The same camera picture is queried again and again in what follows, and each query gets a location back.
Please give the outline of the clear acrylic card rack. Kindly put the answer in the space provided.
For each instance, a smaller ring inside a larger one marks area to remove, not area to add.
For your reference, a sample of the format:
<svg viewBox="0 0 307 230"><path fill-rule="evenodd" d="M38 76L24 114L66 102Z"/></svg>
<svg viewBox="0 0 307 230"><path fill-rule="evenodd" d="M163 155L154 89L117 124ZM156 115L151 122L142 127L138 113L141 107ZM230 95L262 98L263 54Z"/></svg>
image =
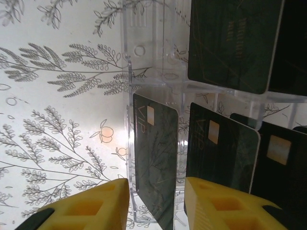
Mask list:
<svg viewBox="0 0 307 230"><path fill-rule="evenodd" d="M233 113L252 118L256 121L255 130L267 122L307 134L307 96L273 92L269 88L264 94L253 94L188 78L191 1L123 0L131 198L128 229L162 230L136 190L134 94L165 104L178 113L173 230L189 230L184 192L191 103L228 118Z"/></svg>

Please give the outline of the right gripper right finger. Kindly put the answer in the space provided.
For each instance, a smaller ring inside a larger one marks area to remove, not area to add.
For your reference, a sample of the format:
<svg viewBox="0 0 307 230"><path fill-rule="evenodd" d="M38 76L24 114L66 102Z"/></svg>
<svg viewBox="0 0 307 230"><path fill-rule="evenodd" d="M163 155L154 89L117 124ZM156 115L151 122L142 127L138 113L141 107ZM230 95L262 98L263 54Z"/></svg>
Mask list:
<svg viewBox="0 0 307 230"><path fill-rule="evenodd" d="M196 177L185 179L189 230L290 230L273 202Z"/></svg>

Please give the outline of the black VIP card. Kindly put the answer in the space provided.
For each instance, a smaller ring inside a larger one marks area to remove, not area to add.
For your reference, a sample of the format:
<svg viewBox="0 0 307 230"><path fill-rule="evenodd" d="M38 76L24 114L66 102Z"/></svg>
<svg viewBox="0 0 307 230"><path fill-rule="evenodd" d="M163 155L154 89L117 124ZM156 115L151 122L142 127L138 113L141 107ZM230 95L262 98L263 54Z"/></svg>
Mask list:
<svg viewBox="0 0 307 230"><path fill-rule="evenodd" d="M264 94L285 0L192 0L188 78Z"/></svg>
<svg viewBox="0 0 307 230"><path fill-rule="evenodd" d="M187 177L250 193L259 145L255 129L191 103Z"/></svg>
<svg viewBox="0 0 307 230"><path fill-rule="evenodd" d="M173 230L177 110L134 94L133 115L137 193L162 230Z"/></svg>
<svg viewBox="0 0 307 230"><path fill-rule="evenodd" d="M231 129L231 155L228 186L268 199L290 214L282 220L295 220L307 230L307 134L236 113L240 123Z"/></svg>
<svg viewBox="0 0 307 230"><path fill-rule="evenodd" d="M284 2L269 90L307 96L307 0Z"/></svg>

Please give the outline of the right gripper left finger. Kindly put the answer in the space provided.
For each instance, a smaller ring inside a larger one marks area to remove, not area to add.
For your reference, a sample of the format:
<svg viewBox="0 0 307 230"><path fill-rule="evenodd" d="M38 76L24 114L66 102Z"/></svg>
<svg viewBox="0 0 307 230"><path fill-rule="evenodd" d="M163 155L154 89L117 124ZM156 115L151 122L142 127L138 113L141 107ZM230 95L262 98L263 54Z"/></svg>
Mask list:
<svg viewBox="0 0 307 230"><path fill-rule="evenodd" d="M126 230L129 182L115 179L40 208L16 230Z"/></svg>

